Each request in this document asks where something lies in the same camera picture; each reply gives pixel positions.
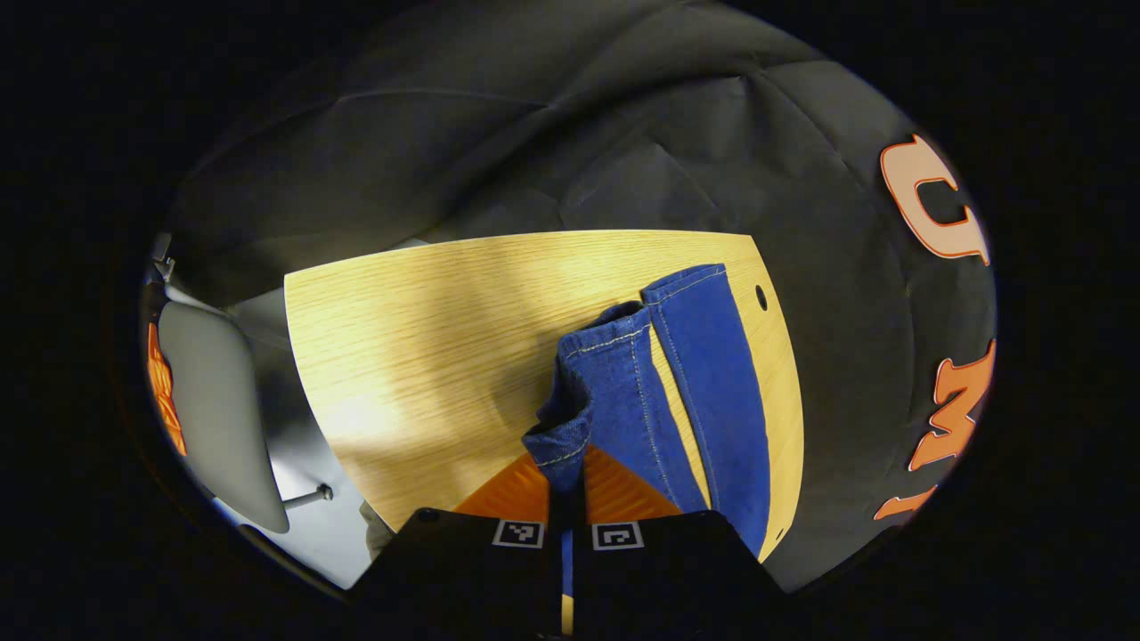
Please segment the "light wood surface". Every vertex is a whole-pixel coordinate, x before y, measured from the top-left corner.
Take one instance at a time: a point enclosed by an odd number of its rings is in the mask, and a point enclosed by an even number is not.
[[[526,452],[559,338],[651,282],[723,262],[759,379],[772,501],[763,560],[796,512],[804,417],[780,299],[751,237],[698,232],[523,234],[394,250],[285,277],[290,338],[314,415],[365,500],[399,528],[450,509]],[[767,310],[756,295],[759,285]],[[694,476],[705,471],[652,336]]]

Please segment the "gray chair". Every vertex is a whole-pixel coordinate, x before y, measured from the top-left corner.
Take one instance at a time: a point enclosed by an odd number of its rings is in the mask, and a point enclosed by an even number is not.
[[[186,464],[214,496],[271,532],[286,533],[286,509],[332,500],[332,489],[283,501],[269,463],[253,358],[228,317],[168,302],[158,341],[170,364],[174,411],[186,440]]]

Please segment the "blue denim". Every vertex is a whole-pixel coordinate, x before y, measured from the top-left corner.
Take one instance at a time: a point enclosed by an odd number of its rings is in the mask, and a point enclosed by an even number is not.
[[[768,525],[768,438],[752,355],[724,265],[642,290],[705,463],[712,509],[759,554]]]
[[[649,326],[649,309],[632,301],[562,336],[554,389],[522,443],[555,492],[576,487],[593,443],[681,510],[705,510],[650,357]]]
[[[697,437],[711,508],[758,554],[768,519],[767,436],[725,267],[678,271],[644,289],[642,300],[559,340],[551,397],[522,444],[556,493],[578,487],[593,444],[683,512],[708,509],[653,367],[652,323]],[[563,592],[571,594],[569,532],[561,543]]]

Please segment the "black cloth backdrop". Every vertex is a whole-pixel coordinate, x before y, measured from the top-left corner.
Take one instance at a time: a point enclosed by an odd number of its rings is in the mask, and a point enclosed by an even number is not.
[[[413,236],[750,234],[803,393],[800,502],[765,563],[792,590],[911,517],[873,520],[886,500],[952,469],[906,471],[935,372],[996,333],[992,270],[927,251],[883,184],[881,151],[912,133],[939,149],[839,64],[718,3],[437,2],[307,65],[221,136],[178,194],[172,253],[223,306]],[[925,206],[984,224],[956,176],[958,192],[921,187]]]

